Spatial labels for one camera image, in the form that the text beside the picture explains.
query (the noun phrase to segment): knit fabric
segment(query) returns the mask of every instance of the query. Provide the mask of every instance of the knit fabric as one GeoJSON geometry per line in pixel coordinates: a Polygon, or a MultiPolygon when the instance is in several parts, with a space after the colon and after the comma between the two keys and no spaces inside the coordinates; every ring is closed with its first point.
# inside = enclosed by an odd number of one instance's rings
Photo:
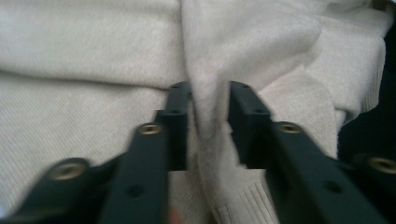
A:
{"type": "Polygon", "coordinates": [[[15,208],[51,164],[124,151],[167,88],[192,87],[189,170],[170,174],[185,223],[277,223],[263,170],[225,122],[228,83],[335,157],[345,122],[377,104],[389,8],[369,1],[0,2],[0,204],[15,208]]]}

